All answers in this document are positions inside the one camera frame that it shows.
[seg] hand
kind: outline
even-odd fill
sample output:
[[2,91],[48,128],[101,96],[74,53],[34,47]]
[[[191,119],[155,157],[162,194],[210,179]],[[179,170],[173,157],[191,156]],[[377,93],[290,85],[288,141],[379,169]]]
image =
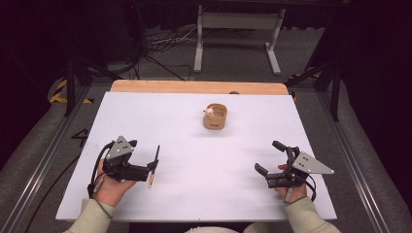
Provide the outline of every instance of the hand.
[[[286,170],[288,169],[288,165],[287,164],[279,165],[278,168],[281,170]],[[275,187],[275,191],[279,192],[282,195],[283,199],[285,200],[286,194],[288,192],[287,187]],[[308,194],[306,190],[306,184],[303,184],[298,187],[294,187],[289,203],[293,203],[299,199],[302,199],[303,197],[306,197],[307,195]]]
[[94,199],[106,205],[115,207],[123,197],[124,193],[136,184],[135,181],[118,182],[111,179],[109,176],[103,174],[103,159],[100,160],[97,168],[97,180],[95,183],[99,183],[103,179],[103,184],[97,190]]

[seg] black cable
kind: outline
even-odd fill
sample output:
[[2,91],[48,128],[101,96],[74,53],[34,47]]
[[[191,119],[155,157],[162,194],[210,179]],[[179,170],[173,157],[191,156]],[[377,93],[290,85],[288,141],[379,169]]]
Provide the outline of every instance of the black cable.
[[[129,65],[127,65],[125,67],[122,67],[118,70],[109,70],[109,71],[113,74],[116,74],[116,75],[122,74],[124,72],[127,72],[127,71],[133,69],[133,67],[138,63],[138,60],[139,60],[138,58],[135,58],[131,61],[131,63]],[[92,71],[92,70],[88,70],[88,69],[87,69],[87,71],[96,78],[107,77],[106,75],[104,75],[100,72],[96,72],[96,71]]]
[[300,180],[303,183],[306,183],[306,185],[312,190],[312,197],[311,200],[312,202],[315,201],[316,199],[316,183],[315,180],[313,180],[313,178],[309,175],[310,179],[312,179],[314,186],[312,186],[311,184],[309,184],[307,181],[303,180],[301,177],[299,176],[295,176],[296,179]]
[[112,143],[104,146],[104,148],[102,149],[102,151],[100,151],[99,155],[97,156],[96,163],[94,164],[93,173],[91,174],[91,181],[90,181],[90,184],[89,184],[88,187],[87,187],[87,192],[88,192],[88,197],[89,197],[89,198],[92,198],[92,197],[93,197],[94,181],[95,181],[96,171],[97,171],[97,168],[98,168],[98,166],[99,166],[100,159],[101,159],[101,157],[103,156],[104,151],[107,150],[107,149],[109,149],[109,148],[111,148],[114,143],[115,143],[115,142],[112,142]]
[[252,33],[255,30],[251,30],[251,29],[226,29],[225,32],[228,32],[230,34],[239,36],[239,37],[243,37],[243,38],[247,38],[250,35],[252,35]]
[[190,75],[191,75],[191,66],[190,65],[163,65],[166,67],[188,67],[189,74],[188,74],[188,79],[185,81],[190,81]]
[[157,36],[157,40],[148,40],[148,47],[150,47],[148,48],[148,50],[150,50],[150,52],[170,50],[177,45],[186,43],[193,36],[194,33],[195,30],[193,28],[186,32],[177,32],[175,36],[167,38],[170,35],[169,33],[168,35],[163,37],[166,39],[159,39],[160,37]]
[[134,77],[135,77],[135,76],[137,77],[137,80],[140,80],[140,76],[139,76],[139,63],[137,63],[137,70],[136,70],[136,66],[134,66],[133,69],[134,69],[133,80],[134,80]]
[[37,212],[40,210],[40,207],[42,206],[43,202],[46,200],[46,197],[49,195],[49,193],[52,191],[52,189],[54,188],[55,184],[58,182],[58,180],[60,180],[60,178],[63,176],[63,174],[80,158],[80,154],[77,155],[70,163],[69,165],[67,165],[67,167],[60,173],[60,175],[54,180],[54,182],[51,184],[51,186],[49,187],[48,191],[46,192],[46,194],[43,196],[42,200],[40,201],[39,205],[37,206],[36,210],[34,211],[33,216],[31,217],[31,219],[29,220],[27,227],[25,229],[24,232],[28,232],[28,230],[30,229],[31,223],[33,223],[34,217],[37,215]]
[[179,78],[182,81],[185,81],[185,79],[183,79],[182,77],[180,77],[179,75],[177,75],[176,73],[174,73],[173,71],[171,71],[170,69],[168,69],[166,66],[164,66],[163,64],[161,64],[160,62],[158,62],[156,59],[152,58],[151,56],[145,54],[145,58],[148,61],[151,61],[154,64],[159,65],[160,67],[162,67],[163,69],[167,70],[168,72],[170,72],[171,74],[173,74],[174,76],[176,76],[177,78]]

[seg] white table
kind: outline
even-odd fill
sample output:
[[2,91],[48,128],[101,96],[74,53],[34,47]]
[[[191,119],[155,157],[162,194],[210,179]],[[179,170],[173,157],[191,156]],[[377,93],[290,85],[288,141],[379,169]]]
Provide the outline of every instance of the white table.
[[[227,106],[223,130],[202,125],[210,103]],[[281,197],[267,188],[255,163],[280,172],[276,165],[287,156],[271,146],[274,140],[313,154],[289,95],[107,92],[57,219],[78,217],[97,155],[119,135],[138,141],[129,160],[134,165],[153,161],[160,145],[153,186],[137,183],[114,214],[128,222],[286,219]],[[320,216],[336,218],[322,176],[313,177]]]

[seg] sleeve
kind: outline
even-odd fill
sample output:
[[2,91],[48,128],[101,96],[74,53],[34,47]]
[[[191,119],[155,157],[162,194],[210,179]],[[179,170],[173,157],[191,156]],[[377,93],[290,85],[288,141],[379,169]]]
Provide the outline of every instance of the sleeve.
[[224,228],[224,227],[203,226],[203,227],[191,228],[186,233],[238,233],[238,232]]
[[269,223],[267,222],[255,222],[250,224],[243,233],[272,233]]
[[315,205],[309,197],[288,205],[285,210],[294,233],[340,232],[333,224],[319,216]]
[[112,216],[115,208],[100,203],[102,208],[106,210],[107,215],[93,199],[85,199],[83,205],[85,207],[78,219],[64,233],[105,233],[110,224],[108,215]]

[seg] dark floor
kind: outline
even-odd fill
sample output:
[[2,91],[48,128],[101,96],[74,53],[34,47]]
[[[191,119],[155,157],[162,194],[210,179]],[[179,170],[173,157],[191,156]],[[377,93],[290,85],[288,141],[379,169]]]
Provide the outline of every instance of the dark floor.
[[[322,29],[281,31],[275,48],[281,76],[272,74],[262,46],[270,37],[262,31],[241,38],[222,31],[210,33],[204,40],[202,72],[191,72],[190,77],[190,68],[182,65],[193,65],[195,42],[187,41],[150,56],[161,64],[171,65],[168,68],[186,80],[282,83],[290,75],[304,71],[322,32]],[[112,65],[111,69],[121,66],[123,64]],[[143,57],[136,69],[142,79],[178,80]],[[121,75],[126,79],[135,77],[134,70]],[[313,152],[336,172],[325,176],[337,213],[337,220],[332,223],[342,232],[412,232],[411,215],[361,129],[344,84],[339,98],[339,122],[335,122],[328,111],[330,91],[315,92],[311,87],[313,81],[304,81],[291,91],[296,93],[295,104]],[[103,94],[111,83],[107,78],[95,78],[91,87],[78,86],[78,98],[93,99],[92,104],[80,104],[72,115],[64,117],[65,104],[53,103],[21,142],[0,173],[2,232],[24,232],[54,180],[82,151],[82,139],[72,137],[91,128]],[[70,167],[45,198],[29,232],[62,232],[70,227],[70,222],[54,218],[73,169],[74,166]],[[292,232],[287,222],[272,225],[274,232]],[[108,232],[128,231],[127,223],[112,222]]]

